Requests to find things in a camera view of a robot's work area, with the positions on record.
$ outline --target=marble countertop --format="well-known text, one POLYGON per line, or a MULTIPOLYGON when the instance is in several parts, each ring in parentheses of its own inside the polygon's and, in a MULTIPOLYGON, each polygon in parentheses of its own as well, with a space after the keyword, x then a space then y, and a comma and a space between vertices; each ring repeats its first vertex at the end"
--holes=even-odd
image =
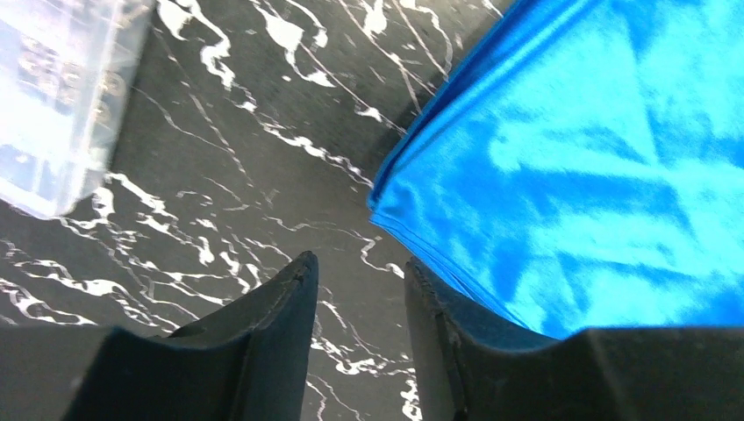
POLYGON ((0 324, 171 332, 320 259, 303 419, 421 419, 377 167, 509 0, 159 0, 105 185, 0 203, 0 324))

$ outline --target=transparent storage box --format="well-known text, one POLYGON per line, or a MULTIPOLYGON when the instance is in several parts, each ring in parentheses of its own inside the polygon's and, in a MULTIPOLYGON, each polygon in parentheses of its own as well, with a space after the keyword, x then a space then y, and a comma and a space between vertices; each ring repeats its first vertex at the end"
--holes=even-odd
POLYGON ((37 218, 104 179, 154 0, 0 0, 0 198, 37 218))

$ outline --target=blue towel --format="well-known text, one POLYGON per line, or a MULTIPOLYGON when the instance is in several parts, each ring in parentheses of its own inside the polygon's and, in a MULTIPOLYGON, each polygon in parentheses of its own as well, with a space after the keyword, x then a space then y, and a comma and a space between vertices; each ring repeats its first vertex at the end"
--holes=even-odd
POLYGON ((564 339, 744 325, 744 0, 521 0, 383 164, 384 228, 564 339))

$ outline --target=clear plastic box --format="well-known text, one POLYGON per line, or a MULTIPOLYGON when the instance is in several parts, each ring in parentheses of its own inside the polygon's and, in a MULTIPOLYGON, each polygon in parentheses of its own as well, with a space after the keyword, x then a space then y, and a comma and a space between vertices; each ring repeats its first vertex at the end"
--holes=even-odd
POLYGON ((37 218, 104 179, 154 0, 0 0, 0 199, 37 218))

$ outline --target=table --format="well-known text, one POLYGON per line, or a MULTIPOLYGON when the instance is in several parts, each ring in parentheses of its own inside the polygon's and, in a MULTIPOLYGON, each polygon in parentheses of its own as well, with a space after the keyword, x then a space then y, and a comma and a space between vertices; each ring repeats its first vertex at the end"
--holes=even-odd
POLYGON ((321 290, 303 419, 421 419, 409 254, 376 169, 508 0, 160 0, 105 185, 0 204, 0 323, 171 332, 303 250, 321 290))

